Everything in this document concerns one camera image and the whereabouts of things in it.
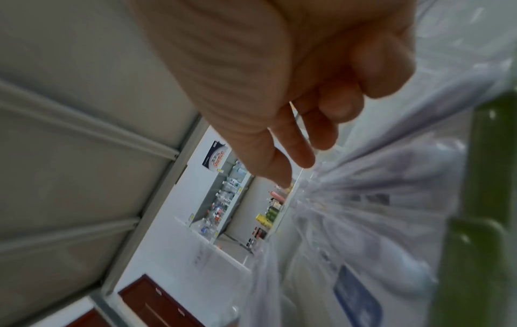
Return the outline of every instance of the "blue label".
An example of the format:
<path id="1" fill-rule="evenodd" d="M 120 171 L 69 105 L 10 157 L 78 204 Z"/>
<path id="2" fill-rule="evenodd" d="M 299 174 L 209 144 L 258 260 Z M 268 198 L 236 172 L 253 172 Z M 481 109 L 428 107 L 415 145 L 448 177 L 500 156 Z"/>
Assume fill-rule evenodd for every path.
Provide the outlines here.
<path id="1" fill-rule="evenodd" d="M 345 266 L 339 271 L 334 294 L 353 327 L 379 327 L 382 307 L 366 287 Z"/>

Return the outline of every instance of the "wooden cabinet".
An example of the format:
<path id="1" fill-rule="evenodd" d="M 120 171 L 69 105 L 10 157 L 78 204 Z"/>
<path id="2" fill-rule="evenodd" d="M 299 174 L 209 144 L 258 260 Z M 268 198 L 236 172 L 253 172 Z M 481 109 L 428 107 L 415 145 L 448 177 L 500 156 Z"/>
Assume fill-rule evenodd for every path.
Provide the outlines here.
<path id="1" fill-rule="evenodd" d="M 143 275 L 119 292 L 120 297 L 148 327 L 203 327 L 147 275 Z M 109 327 L 95 310 L 91 310 L 68 327 Z"/>

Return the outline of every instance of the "human hand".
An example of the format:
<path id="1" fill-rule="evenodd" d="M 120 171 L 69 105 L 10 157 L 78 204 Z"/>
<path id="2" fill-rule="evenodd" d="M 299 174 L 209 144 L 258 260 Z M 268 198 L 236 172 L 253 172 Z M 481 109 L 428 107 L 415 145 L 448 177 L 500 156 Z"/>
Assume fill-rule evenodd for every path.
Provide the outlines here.
<path id="1" fill-rule="evenodd" d="M 254 175 L 291 183 L 364 96 L 394 93 L 414 72 L 414 0 L 130 0 L 170 71 Z"/>

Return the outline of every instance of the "gray panel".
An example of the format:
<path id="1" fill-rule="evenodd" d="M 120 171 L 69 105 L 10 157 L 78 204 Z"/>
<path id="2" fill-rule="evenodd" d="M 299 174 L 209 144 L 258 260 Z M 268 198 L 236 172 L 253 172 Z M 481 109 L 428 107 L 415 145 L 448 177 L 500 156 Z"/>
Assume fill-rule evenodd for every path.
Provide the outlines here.
<path id="1" fill-rule="evenodd" d="M 100 280 L 126 233 L 0 261 L 0 327 L 25 319 Z"/>
<path id="2" fill-rule="evenodd" d="M 139 215 L 169 160 L 0 111 L 0 239 Z"/>
<path id="3" fill-rule="evenodd" d="M 121 0 L 4 0 L 0 76 L 178 148 L 197 112 Z"/>

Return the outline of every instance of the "palm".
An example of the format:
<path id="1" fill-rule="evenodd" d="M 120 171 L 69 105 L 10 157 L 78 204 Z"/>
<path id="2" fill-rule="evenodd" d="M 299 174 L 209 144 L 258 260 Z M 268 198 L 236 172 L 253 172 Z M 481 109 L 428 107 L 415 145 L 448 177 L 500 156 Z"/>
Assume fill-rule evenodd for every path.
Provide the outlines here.
<path id="1" fill-rule="evenodd" d="M 327 149 L 364 95 L 399 89 L 413 72 L 411 0 L 133 0 L 148 37 L 185 92 L 247 168 L 290 182 L 287 158 Z"/>

